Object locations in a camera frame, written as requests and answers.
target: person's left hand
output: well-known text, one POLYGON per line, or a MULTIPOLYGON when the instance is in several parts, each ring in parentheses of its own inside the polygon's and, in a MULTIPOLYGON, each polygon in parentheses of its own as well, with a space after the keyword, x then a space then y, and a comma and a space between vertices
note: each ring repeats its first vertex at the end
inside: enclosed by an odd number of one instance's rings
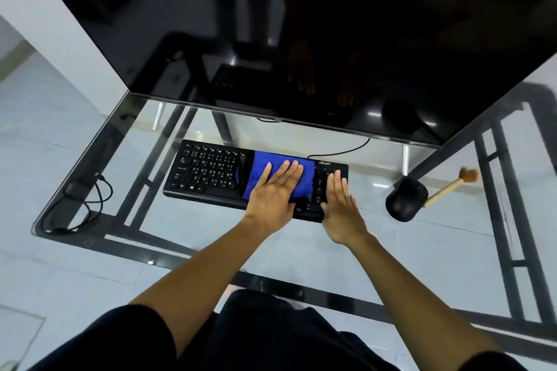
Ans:
POLYGON ((251 191, 243 219, 260 226, 265 236, 273 234, 292 220, 295 204, 288 203, 288 200, 302 176, 303 166, 298 164, 297 160, 292 164, 285 160, 267 181, 269 173, 271 173, 270 163, 267 164, 251 191))

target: keyboard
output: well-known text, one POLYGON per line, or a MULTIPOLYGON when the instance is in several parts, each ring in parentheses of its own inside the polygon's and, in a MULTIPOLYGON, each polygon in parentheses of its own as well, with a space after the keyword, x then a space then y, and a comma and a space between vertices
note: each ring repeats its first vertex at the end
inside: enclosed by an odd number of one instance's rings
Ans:
MULTIPOLYGON (((240 159, 251 154, 252 150, 244 148, 184 139, 164 183, 163 194, 245 210, 247 200, 238 190, 236 171, 240 159)), ((310 160, 315 162, 314 191, 311 199, 302 197, 296 200, 294 218, 320 223, 324 217, 320 204, 327 201, 327 175, 340 170, 341 177, 348 179, 348 165, 310 160)))

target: tile floor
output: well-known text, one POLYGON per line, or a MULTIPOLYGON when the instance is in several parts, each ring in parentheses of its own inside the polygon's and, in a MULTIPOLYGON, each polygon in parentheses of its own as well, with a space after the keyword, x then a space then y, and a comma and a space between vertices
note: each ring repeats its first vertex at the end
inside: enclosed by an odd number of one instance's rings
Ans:
MULTIPOLYGON (((8 335, 10 343, 18 346, 19 350, 14 352, 25 354, 22 370, 102 312, 126 303, 168 272, 31 235, 33 221, 103 121, 94 107, 39 54, 0 83, 3 183, 0 186, 3 218, 0 340, 8 335), (2 312, 14 309, 32 319, 2 312), (40 330, 36 336, 32 335, 32 329, 41 320, 40 330), (5 332, 6 323, 16 331, 5 332)), ((152 133, 134 131, 105 171, 105 176, 119 189, 107 203, 107 212, 117 210, 147 156, 145 147, 154 142, 153 138, 152 133)), ((523 168, 520 170, 525 170, 523 176, 528 172, 524 169, 527 162, 520 164, 523 168)), ((483 194, 455 193, 421 211, 414 221, 399 223, 388 216, 383 204, 391 191, 384 186, 393 182, 355 172, 350 174, 350 181, 369 229, 445 302, 456 308, 509 315, 483 194)), ((522 182, 535 183, 532 179, 522 182)), ((557 185, 546 185, 545 193, 553 197, 557 185)), ((542 206, 535 205, 534 189, 535 186, 530 187, 528 192, 528 206, 541 209, 542 206)), ((553 210, 544 210, 543 220, 533 222, 537 237, 547 243, 553 241, 549 231, 553 228, 549 221, 552 213, 553 210)), ((237 210, 158 194, 142 230, 190 248, 203 248, 233 226, 241 215, 237 210)), ((548 266, 554 264, 550 249, 540 254, 548 266)), ((350 253, 331 243, 315 223, 292 221, 269 238, 244 269, 380 302, 350 253)), ((557 289, 557 275, 548 272, 547 279, 557 289)), ((393 326, 323 308, 318 311, 339 330, 359 334, 378 354, 398 364, 403 371, 416 369, 393 326)), ((532 364, 531 369, 553 368, 525 361, 532 364)))

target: black monitor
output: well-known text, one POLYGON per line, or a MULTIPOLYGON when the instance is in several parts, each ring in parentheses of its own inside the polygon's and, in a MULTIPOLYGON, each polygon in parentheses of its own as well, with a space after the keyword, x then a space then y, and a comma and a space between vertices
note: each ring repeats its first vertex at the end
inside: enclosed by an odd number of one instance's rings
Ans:
POLYGON ((557 0, 63 0, 130 91, 439 147, 557 51, 557 0))

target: microfiber cloth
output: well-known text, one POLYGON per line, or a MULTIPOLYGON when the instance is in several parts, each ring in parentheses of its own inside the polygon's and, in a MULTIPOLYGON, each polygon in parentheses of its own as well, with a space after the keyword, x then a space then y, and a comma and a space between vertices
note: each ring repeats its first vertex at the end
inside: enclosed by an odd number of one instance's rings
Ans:
POLYGON ((313 192, 313 176, 315 172, 315 163, 311 160, 307 160, 305 158, 296 158, 296 157, 288 157, 288 156, 281 156, 280 154, 272 154, 266 153, 264 151, 255 151, 254 154, 254 163, 251 167, 251 172, 249 173, 249 180, 247 182, 246 191, 242 195, 243 199, 249 199, 251 194, 251 190, 254 189, 259 177, 261 177, 261 173, 267 166, 267 163, 272 164, 271 173, 269 173, 269 178, 275 174, 278 168, 281 167, 284 160, 288 160, 290 164, 294 160, 298 160, 298 163, 303 165, 303 173, 298 181, 298 185, 294 188, 292 195, 290 198, 299 198, 299 197, 307 197, 311 199, 311 194, 313 192))

